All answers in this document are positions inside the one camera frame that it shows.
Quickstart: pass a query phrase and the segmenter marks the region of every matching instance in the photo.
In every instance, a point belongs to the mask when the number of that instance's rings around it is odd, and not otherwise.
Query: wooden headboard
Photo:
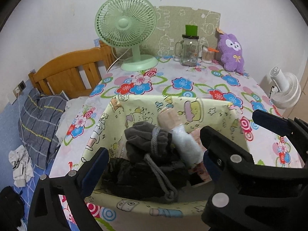
[[[41,67],[36,73],[31,72],[29,78],[33,87],[46,95],[52,95],[63,90],[71,99],[79,96],[89,96],[96,85],[101,81],[97,61],[104,61],[106,70],[115,61],[111,47],[100,41],[100,47],[80,50],[61,55]],[[82,66],[91,89],[86,89],[78,67]]]

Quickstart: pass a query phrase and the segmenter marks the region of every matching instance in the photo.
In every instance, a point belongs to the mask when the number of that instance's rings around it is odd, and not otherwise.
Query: floral tablecloth
[[[240,114],[241,128],[256,164],[301,167],[299,155],[287,138],[278,136],[253,122],[252,112],[256,109],[275,115],[279,115],[279,112],[249,74],[227,72],[218,62],[211,64],[199,62],[196,67],[184,67],[172,58],[159,58],[158,60],[156,67],[140,72],[126,72],[121,70],[120,65],[115,65],[103,77],[70,126],[55,158],[50,177],[64,176],[71,169],[78,169],[78,163],[80,159],[83,159],[84,149],[91,148],[87,146],[87,142],[95,126],[100,125],[100,131],[104,131],[104,120],[100,119],[100,116],[110,99],[116,94],[164,95],[166,102],[170,99],[168,96],[230,101],[233,103],[233,109]],[[156,102],[158,111],[162,109],[162,105]],[[140,118],[140,121],[146,120],[147,116],[144,116],[142,112],[133,114],[135,114],[134,117]],[[186,115],[186,119],[191,122],[195,120],[195,116],[189,114]],[[67,219],[74,223],[66,199],[61,197],[61,202]],[[131,222],[127,216],[125,217],[124,214],[129,213],[122,213],[119,209],[111,210],[103,206],[95,206],[91,203],[87,205],[104,230],[142,230],[141,224]],[[155,226],[157,219],[154,218],[152,221],[153,230],[157,230]],[[159,222],[160,228],[163,228],[161,223],[163,222],[166,224],[166,230],[170,230],[168,229],[170,221],[160,219]],[[177,220],[173,225],[179,225],[182,230],[186,230],[183,229],[186,226],[187,230],[191,229],[190,225],[186,225],[185,220]],[[202,228],[204,224],[198,219],[194,227],[196,225]]]

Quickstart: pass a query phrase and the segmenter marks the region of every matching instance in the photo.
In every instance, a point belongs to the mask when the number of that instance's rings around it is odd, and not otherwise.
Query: yellow bow
[[[239,55],[234,55],[234,56],[233,56],[233,58],[235,58],[235,59],[236,59],[235,61],[240,62],[241,57],[240,57]]]

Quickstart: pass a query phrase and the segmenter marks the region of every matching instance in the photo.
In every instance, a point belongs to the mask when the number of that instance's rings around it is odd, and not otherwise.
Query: purple plush toy
[[[244,58],[242,56],[242,47],[234,35],[220,35],[218,48],[222,53],[221,61],[224,63],[224,69],[226,71],[236,71],[240,74],[244,73]]]

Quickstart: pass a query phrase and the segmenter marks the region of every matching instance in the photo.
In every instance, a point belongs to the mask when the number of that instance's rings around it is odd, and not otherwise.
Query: electric fan
[[[140,55],[139,45],[156,27],[156,11],[148,0],[108,0],[96,14],[95,29],[111,47],[131,48],[132,57],[123,61],[124,71],[140,71],[157,65],[151,55]]]
[[[270,71],[270,76],[278,88],[271,98],[273,104],[280,109],[293,107],[301,95],[297,77],[293,73],[283,73],[279,67],[274,67]]]

